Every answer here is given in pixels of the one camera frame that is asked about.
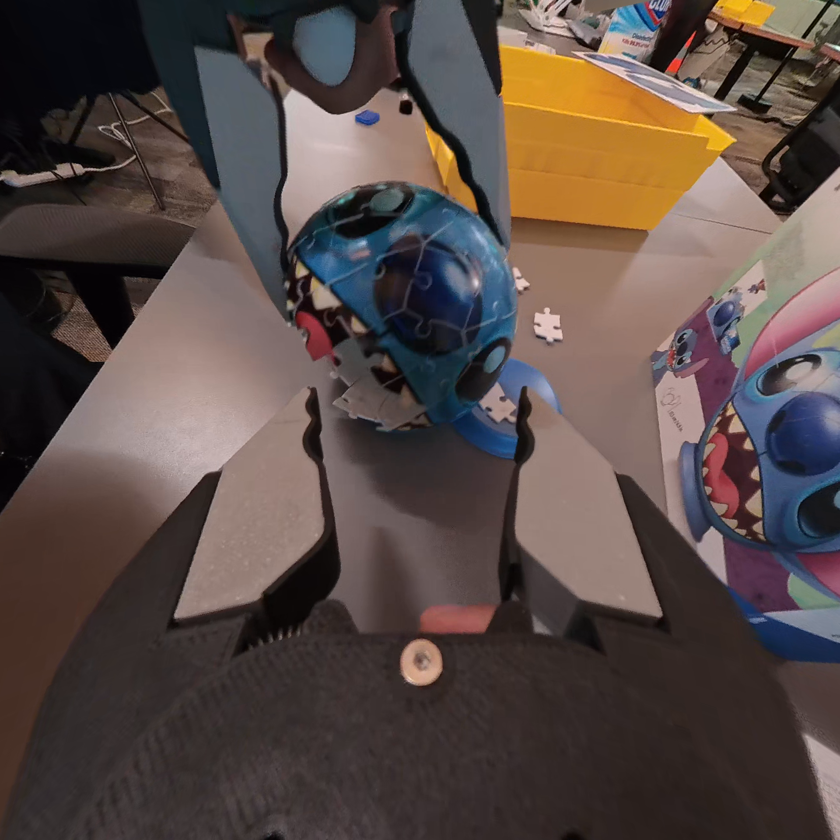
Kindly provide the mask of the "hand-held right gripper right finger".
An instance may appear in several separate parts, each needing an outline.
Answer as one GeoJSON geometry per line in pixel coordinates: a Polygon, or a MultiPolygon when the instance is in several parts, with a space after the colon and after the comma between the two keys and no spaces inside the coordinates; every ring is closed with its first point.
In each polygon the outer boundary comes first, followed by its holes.
{"type": "Polygon", "coordinates": [[[613,467],[528,387],[516,429],[501,599],[521,603],[544,634],[582,633],[597,617],[655,627],[663,609],[613,467]]]}

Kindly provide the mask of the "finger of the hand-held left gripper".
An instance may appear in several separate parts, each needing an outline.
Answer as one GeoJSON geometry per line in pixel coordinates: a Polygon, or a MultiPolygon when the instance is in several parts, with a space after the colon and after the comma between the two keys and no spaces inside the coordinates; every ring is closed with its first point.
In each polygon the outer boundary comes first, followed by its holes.
{"type": "Polygon", "coordinates": [[[216,166],[218,199],[285,321],[289,227],[287,121],[278,76],[264,61],[195,46],[197,83],[216,166]]]}
{"type": "Polygon", "coordinates": [[[394,19],[397,64],[427,126],[455,157],[478,216],[511,243],[497,4],[414,1],[394,19]]]}

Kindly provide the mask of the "blue round ball stand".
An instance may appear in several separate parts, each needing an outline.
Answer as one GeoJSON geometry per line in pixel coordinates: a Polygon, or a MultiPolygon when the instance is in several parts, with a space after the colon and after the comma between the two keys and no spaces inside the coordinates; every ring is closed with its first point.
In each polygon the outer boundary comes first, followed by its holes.
{"type": "MultiPolygon", "coordinates": [[[[541,396],[555,411],[562,412],[560,401],[549,380],[540,370],[526,362],[510,359],[500,370],[497,382],[517,408],[522,388],[527,387],[541,396]]],[[[503,459],[513,459],[515,456],[518,444],[517,418],[513,424],[494,424],[487,420],[477,404],[470,413],[453,422],[453,428],[464,440],[489,455],[503,459]]]]}

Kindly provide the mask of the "blue puzzle ball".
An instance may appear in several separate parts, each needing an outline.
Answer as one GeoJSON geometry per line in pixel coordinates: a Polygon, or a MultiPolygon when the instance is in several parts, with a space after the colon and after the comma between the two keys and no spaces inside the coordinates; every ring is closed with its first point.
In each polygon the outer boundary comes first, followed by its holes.
{"type": "Polygon", "coordinates": [[[447,195],[377,181],[332,198],[288,249],[290,325],[384,433],[451,424],[497,383],[518,322],[507,254],[447,195]]]}

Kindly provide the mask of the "colourful cartoon puzzle box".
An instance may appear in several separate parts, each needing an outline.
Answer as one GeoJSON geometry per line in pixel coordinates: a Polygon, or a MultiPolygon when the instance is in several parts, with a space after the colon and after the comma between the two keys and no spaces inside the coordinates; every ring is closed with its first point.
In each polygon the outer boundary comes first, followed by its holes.
{"type": "Polygon", "coordinates": [[[838,193],[650,356],[666,509],[781,658],[837,664],[838,193]]]}

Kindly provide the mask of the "person's left hand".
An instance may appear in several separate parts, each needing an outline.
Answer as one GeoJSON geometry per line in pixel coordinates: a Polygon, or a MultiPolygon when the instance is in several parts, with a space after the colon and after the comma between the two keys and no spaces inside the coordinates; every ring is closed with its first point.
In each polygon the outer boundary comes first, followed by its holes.
{"type": "Polygon", "coordinates": [[[361,108],[381,89],[400,76],[396,59],[396,37],[392,16],[396,6],[382,6],[374,21],[354,23],[352,46],[339,48],[339,69],[330,70],[327,83],[322,69],[312,74],[315,62],[301,59],[291,47],[281,46],[272,38],[264,55],[269,66],[279,73],[289,88],[315,103],[325,112],[343,114],[361,108]]]}

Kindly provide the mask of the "person's right hand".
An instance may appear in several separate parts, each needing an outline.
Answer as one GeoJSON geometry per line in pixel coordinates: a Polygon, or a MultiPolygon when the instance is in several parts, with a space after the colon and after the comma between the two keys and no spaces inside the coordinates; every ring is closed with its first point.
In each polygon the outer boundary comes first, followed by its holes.
{"type": "Polygon", "coordinates": [[[432,635],[483,634],[497,607],[482,605],[433,605],[420,617],[419,632],[432,635]]]}

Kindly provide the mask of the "black stand legs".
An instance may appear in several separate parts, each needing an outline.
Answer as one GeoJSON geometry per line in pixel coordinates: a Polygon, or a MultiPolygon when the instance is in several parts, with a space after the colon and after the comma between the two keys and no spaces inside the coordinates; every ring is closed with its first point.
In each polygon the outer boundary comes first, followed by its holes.
{"type": "Polygon", "coordinates": [[[115,161],[108,165],[79,165],[86,167],[87,174],[85,175],[111,174],[121,172],[132,165],[137,165],[140,168],[145,184],[149,188],[154,204],[161,212],[164,212],[166,211],[166,204],[163,195],[153,182],[151,169],[140,151],[138,142],[134,137],[133,128],[141,125],[142,123],[151,121],[165,129],[168,133],[174,135],[178,140],[184,142],[185,144],[189,143],[189,139],[182,130],[177,129],[172,122],[168,122],[166,120],[166,117],[174,116],[175,111],[170,103],[164,99],[163,95],[157,91],[152,91],[151,96],[156,103],[156,108],[146,105],[137,94],[134,94],[131,91],[108,93],[106,99],[108,100],[116,119],[108,124],[103,123],[99,125],[98,131],[107,140],[113,140],[117,144],[126,148],[129,154],[120,161],[115,161]],[[130,106],[139,111],[140,116],[133,119],[127,119],[123,108],[118,103],[118,100],[126,101],[130,106]]]}

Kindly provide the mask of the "yellow plastic bin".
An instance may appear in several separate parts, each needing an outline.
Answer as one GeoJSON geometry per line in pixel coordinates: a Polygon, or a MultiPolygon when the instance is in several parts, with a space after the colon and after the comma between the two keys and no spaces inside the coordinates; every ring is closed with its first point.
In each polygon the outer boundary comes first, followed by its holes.
{"type": "MultiPolygon", "coordinates": [[[[575,56],[499,48],[511,218],[649,231],[733,138],[575,56]]],[[[445,190],[475,209],[426,126],[445,190]]]]}

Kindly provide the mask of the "disinfecting wipes pack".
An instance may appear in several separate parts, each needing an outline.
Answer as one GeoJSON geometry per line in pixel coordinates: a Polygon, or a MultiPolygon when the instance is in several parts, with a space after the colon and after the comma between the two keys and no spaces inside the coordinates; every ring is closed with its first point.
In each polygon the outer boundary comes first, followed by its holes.
{"type": "Polygon", "coordinates": [[[617,7],[602,37],[598,53],[624,56],[646,63],[669,8],[670,1],[642,1],[617,7]]]}

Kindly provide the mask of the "white blue instruction leaflet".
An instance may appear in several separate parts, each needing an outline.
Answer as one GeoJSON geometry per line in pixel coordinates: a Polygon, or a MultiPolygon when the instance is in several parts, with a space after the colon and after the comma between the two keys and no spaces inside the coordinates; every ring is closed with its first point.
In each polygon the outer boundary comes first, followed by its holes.
{"type": "Polygon", "coordinates": [[[579,50],[576,50],[573,56],[625,80],[636,88],[645,90],[683,112],[709,116],[724,112],[735,112],[736,110],[734,106],[725,101],[688,87],[675,77],[657,71],[629,56],[579,50]]]}

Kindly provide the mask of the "white power strip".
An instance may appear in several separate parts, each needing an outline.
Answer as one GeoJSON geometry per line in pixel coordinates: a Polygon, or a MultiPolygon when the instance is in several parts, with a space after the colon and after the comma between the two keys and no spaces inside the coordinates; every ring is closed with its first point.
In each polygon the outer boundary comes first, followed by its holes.
{"type": "Polygon", "coordinates": [[[57,164],[51,170],[32,173],[18,173],[13,170],[5,170],[1,172],[1,183],[12,188],[20,189],[46,183],[62,182],[87,173],[88,170],[81,164],[66,162],[57,164]]]}

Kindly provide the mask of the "small yellow bin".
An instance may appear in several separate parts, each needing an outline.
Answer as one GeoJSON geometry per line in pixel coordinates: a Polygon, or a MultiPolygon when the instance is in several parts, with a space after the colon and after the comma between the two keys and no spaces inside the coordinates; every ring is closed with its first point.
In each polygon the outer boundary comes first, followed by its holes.
{"type": "Polygon", "coordinates": [[[761,1],[720,1],[712,8],[712,14],[735,25],[762,27],[774,10],[774,5],[761,1]]]}

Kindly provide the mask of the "wooden background table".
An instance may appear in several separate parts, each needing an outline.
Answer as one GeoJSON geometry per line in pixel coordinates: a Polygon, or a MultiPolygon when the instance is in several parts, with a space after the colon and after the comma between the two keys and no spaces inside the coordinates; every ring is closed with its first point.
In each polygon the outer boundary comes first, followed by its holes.
{"type": "Polygon", "coordinates": [[[718,27],[727,31],[735,40],[742,44],[742,53],[734,60],[734,63],[721,80],[713,97],[725,101],[732,93],[732,90],[739,84],[753,58],[769,49],[769,45],[773,45],[770,49],[775,49],[780,53],[775,69],[770,73],[759,90],[744,92],[738,97],[738,104],[747,110],[756,114],[767,113],[772,104],[767,100],[767,94],[770,89],[780,78],[783,71],[790,65],[797,52],[812,53],[814,51],[817,47],[815,41],[816,30],[824,18],[830,14],[831,9],[838,9],[838,2],[818,2],[818,10],[800,34],[787,31],[784,28],[778,28],[770,24],[770,19],[762,27],[735,25],[713,15],[711,10],[707,16],[707,21],[714,22],[718,27]]]}

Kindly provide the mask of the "black chair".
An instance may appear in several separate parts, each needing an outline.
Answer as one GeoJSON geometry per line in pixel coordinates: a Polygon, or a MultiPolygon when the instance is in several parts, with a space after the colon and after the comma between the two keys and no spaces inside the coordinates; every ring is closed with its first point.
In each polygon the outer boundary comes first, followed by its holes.
{"type": "Polygon", "coordinates": [[[839,165],[838,101],[817,106],[765,156],[768,179],[759,198],[779,214],[792,214],[839,165]]]}

